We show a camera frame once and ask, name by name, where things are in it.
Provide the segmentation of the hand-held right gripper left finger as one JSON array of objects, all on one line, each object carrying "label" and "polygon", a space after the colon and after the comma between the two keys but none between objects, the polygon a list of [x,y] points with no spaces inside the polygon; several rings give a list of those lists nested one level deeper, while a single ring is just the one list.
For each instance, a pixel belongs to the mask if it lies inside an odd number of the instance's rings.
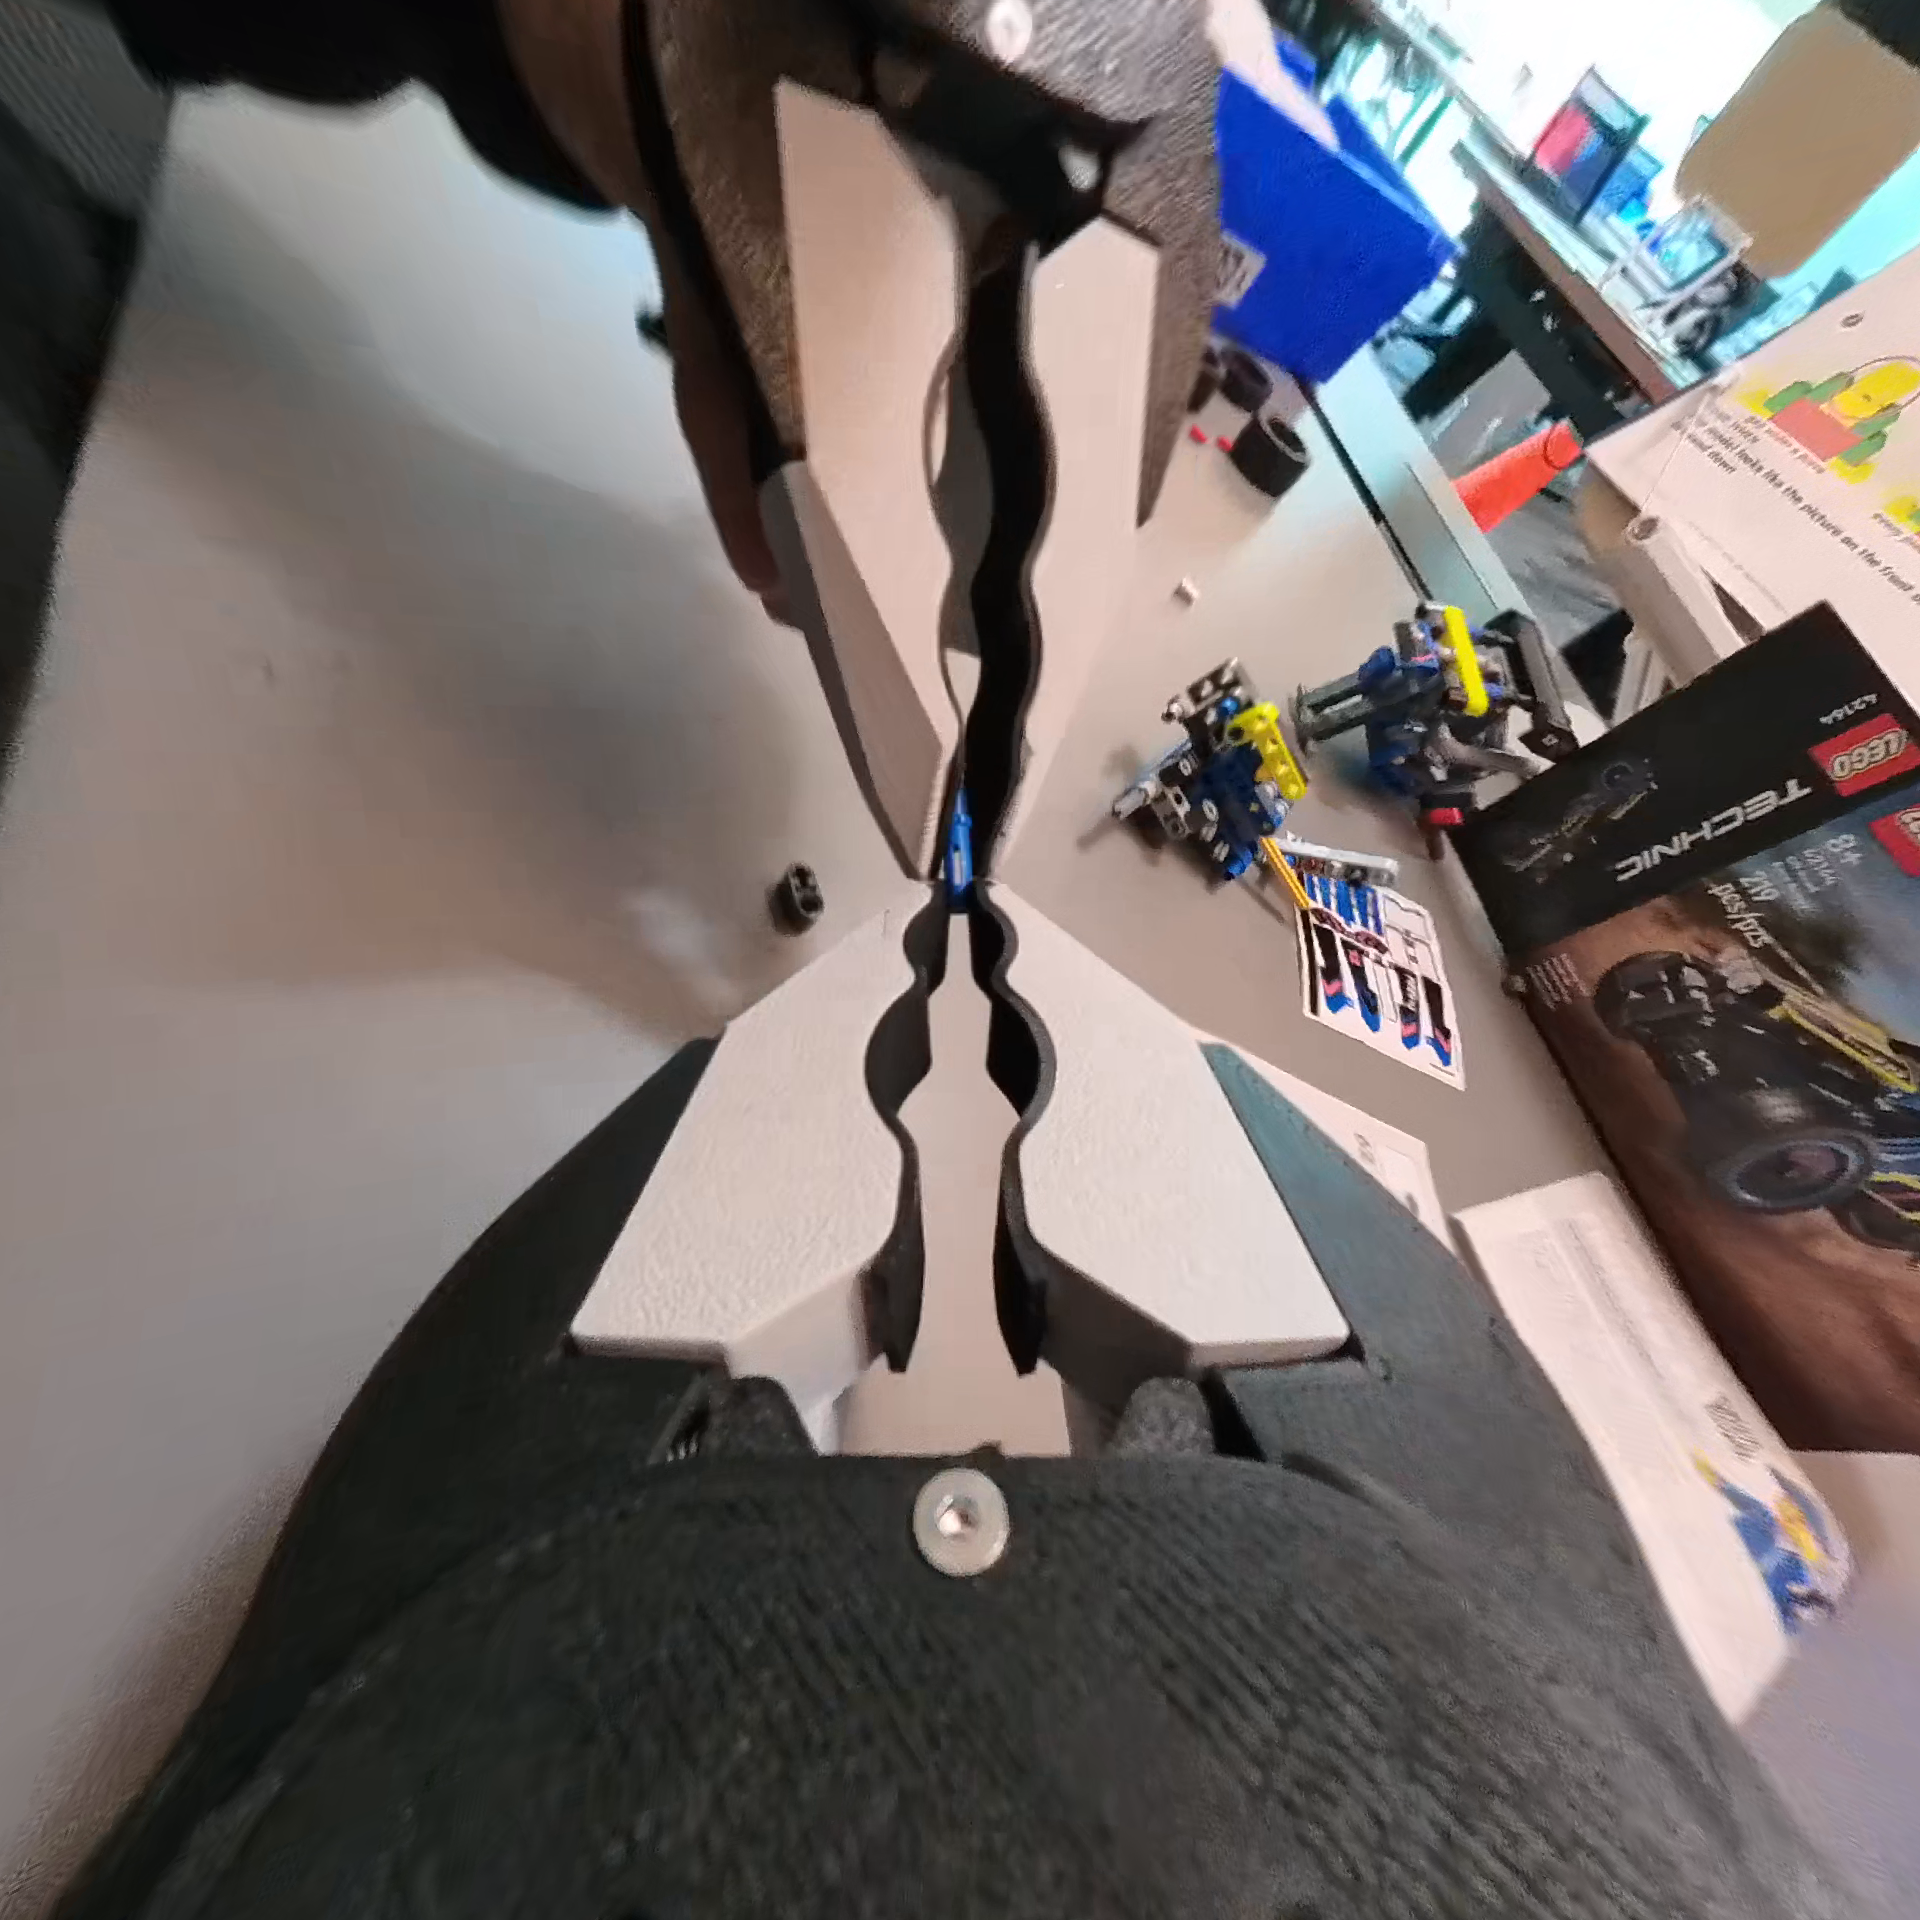
[{"label": "hand-held right gripper left finger", "polygon": [[904,1372],[923,1301],[916,1143],[947,905],[907,885],[732,1018],[570,1324],[587,1356],[769,1380],[814,1445]]}]

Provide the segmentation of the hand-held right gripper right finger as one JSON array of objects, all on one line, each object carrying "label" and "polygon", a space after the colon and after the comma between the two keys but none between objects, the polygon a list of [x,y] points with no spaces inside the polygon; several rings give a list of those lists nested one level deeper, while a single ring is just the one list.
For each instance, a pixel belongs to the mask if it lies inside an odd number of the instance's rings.
[{"label": "hand-held right gripper right finger", "polygon": [[1073,1439],[1153,1380],[1318,1363],[1349,1324],[1194,1029],[1008,885],[973,895],[985,1068],[1011,1109],[991,1284]]}]

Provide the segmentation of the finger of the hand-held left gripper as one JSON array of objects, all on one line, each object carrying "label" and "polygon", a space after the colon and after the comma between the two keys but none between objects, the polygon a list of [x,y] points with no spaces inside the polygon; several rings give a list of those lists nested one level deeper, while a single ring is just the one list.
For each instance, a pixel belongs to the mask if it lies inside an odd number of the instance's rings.
[{"label": "finger of the hand-held left gripper", "polygon": [[1134,575],[1158,253],[1107,219],[977,290],[966,382],[985,456],[963,725],[972,877],[996,878]]},{"label": "finger of the hand-held left gripper", "polygon": [[926,880],[957,755],[935,494],[968,245],[996,199],[874,109],[783,79],[773,119],[801,449],[761,522],[856,787]]}]

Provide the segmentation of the lego sticker sheet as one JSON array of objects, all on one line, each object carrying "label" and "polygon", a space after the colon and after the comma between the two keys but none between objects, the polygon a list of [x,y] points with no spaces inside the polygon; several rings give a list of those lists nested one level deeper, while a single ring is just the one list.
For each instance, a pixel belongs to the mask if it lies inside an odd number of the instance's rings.
[{"label": "lego sticker sheet", "polygon": [[1462,1093],[1465,1063],[1438,925],[1381,885],[1301,874],[1294,908],[1307,1021]]}]

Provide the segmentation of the blue lego assembly yellow axle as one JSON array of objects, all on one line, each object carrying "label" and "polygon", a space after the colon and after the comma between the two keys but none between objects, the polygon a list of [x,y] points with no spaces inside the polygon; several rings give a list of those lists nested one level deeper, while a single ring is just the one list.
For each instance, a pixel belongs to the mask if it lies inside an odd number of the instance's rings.
[{"label": "blue lego assembly yellow axle", "polygon": [[1310,785],[1280,709],[1228,658],[1169,696],[1161,718],[1180,739],[1116,795],[1112,820],[1153,850],[1180,853],[1213,890],[1274,882],[1283,900],[1306,908],[1282,834]]}]

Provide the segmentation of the blue grey lego engine assembly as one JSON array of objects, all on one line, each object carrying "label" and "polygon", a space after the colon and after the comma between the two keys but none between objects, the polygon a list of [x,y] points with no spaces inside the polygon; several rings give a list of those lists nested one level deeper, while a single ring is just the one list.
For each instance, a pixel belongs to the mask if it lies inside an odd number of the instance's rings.
[{"label": "blue grey lego engine assembly", "polygon": [[1299,686],[1290,716],[1306,752],[1360,735],[1371,778],[1410,807],[1432,856],[1475,814],[1483,780],[1525,780],[1580,746],[1546,636],[1517,611],[1474,626],[1422,603],[1354,672]]}]

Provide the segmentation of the dark lego set box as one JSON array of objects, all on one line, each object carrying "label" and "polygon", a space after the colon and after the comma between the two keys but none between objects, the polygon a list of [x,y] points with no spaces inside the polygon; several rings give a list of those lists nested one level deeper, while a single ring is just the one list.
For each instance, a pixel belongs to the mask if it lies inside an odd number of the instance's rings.
[{"label": "dark lego set box", "polygon": [[1916,830],[1916,681],[1824,603],[1452,830],[1621,1187],[1797,1452],[1918,1452]]}]

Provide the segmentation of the person's left hand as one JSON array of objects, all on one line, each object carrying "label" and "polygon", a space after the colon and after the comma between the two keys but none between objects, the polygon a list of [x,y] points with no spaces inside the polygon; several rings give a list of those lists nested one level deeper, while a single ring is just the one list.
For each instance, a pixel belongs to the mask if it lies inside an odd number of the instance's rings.
[{"label": "person's left hand", "polygon": [[499,3],[501,40],[566,159],[645,232],[683,442],[740,582],[787,620],[756,486],[764,408],[661,112],[645,4]]}]

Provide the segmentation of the blue plastic bin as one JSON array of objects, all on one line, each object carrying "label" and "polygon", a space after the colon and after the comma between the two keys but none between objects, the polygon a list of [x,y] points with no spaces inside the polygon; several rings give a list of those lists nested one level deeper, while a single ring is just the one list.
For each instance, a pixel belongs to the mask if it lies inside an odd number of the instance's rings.
[{"label": "blue plastic bin", "polygon": [[1231,68],[1217,83],[1212,327],[1322,387],[1452,271],[1459,247],[1351,104],[1313,95],[1307,50],[1285,33],[1274,45],[1301,104]]}]

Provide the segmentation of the black background desk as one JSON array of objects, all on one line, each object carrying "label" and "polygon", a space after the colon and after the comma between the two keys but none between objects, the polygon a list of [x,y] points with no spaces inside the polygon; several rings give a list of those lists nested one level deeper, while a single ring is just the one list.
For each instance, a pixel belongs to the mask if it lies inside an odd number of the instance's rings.
[{"label": "black background desk", "polygon": [[1452,266],[1467,315],[1403,391],[1412,423],[1444,416],[1505,358],[1586,442],[1703,380],[1690,356],[1657,344],[1604,295],[1613,253],[1562,217],[1522,161],[1480,132],[1452,161],[1474,192]]}]

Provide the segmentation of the orange traffic cone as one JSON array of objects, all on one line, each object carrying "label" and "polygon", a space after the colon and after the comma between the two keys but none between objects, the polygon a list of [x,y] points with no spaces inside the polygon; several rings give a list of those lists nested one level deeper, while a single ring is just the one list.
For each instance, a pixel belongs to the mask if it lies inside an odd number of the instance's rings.
[{"label": "orange traffic cone", "polygon": [[1453,492],[1471,526],[1488,534],[1575,469],[1581,452],[1572,423],[1551,421],[1457,476]]}]

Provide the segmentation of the white printed leaflet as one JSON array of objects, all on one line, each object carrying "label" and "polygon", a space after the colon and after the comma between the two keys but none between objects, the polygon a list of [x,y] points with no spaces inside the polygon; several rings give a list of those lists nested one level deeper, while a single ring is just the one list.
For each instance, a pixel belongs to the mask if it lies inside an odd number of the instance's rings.
[{"label": "white printed leaflet", "polygon": [[1849,1592],[1842,1525],[1607,1175],[1452,1231],[1593,1454],[1706,1690],[1747,1722]]}]

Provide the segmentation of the computer monitor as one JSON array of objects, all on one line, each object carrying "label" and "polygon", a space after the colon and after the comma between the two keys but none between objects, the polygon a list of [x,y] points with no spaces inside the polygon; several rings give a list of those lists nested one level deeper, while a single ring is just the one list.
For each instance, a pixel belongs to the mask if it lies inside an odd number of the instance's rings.
[{"label": "computer monitor", "polygon": [[1532,144],[1522,177],[1568,222],[1581,220],[1650,124],[1589,65]]}]

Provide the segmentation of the white printed instruction sheet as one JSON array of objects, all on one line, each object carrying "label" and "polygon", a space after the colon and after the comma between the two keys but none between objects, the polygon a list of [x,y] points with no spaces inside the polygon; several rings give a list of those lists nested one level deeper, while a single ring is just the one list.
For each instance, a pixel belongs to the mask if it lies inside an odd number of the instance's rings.
[{"label": "white printed instruction sheet", "polygon": [[1832,609],[1918,695],[1918,255],[1586,451],[1581,536],[1629,619],[1609,720]]}]

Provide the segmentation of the tan cardboard panel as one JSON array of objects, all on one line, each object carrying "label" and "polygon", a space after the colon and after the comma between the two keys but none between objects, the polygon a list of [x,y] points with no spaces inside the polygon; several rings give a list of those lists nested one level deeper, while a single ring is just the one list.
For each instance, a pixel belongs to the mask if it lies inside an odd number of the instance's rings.
[{"label": "tan cardboard panel", "polygon": [[1766,283],[1859,283],[1916,248],[1918,6],[1827,3],[1785,24],[1675,168]]}]

